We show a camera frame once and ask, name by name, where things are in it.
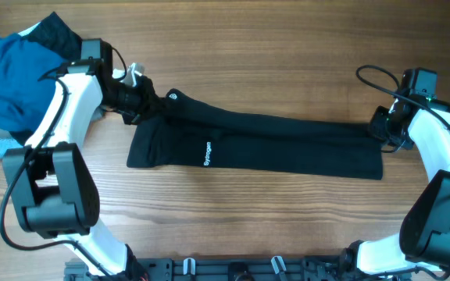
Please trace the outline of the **black sports shirt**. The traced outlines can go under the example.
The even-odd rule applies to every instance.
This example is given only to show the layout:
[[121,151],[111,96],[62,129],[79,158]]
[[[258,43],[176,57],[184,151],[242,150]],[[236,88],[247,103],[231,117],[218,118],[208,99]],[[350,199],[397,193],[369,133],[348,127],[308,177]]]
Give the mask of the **black sports shirt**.
[[381,146],[364,123],[333,123],[231,112],[173,88],[155,94],[139,77],[137,89],[156,113],[137,125],[127,167],[186,165],[255,169],[381,180]]

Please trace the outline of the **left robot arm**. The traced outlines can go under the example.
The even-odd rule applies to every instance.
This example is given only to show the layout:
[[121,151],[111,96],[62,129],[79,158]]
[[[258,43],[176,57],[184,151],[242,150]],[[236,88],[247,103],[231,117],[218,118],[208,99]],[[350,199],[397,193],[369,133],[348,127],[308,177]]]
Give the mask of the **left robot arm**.
[[147,280],[132,250],[99,218],[98,189],[80,153],[97,108],[119,113],[128,125],[165,108],[142,71],[113,75],[116,52],[101,39],[88,39],[78,60],[41,75],[55,83],[54,97],[25,145],[3,157],[8,187],[0,206],[0,235],[20,251],[65,245],[96,280]]

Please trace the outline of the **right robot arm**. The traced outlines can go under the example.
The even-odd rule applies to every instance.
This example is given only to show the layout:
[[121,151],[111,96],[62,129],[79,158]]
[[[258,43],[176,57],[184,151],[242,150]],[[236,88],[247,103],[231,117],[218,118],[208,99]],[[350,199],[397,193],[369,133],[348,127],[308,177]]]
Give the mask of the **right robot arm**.
[[399,233],[345,249],[339,262],[345,279],[404,279],[418,272],[450,277],[450,103],[438,100],[437,79],[433,70],[405,70],[388,92],[393,105],[378,107],[370,121],[371,135],[390,152],[418,149],[428,184]]

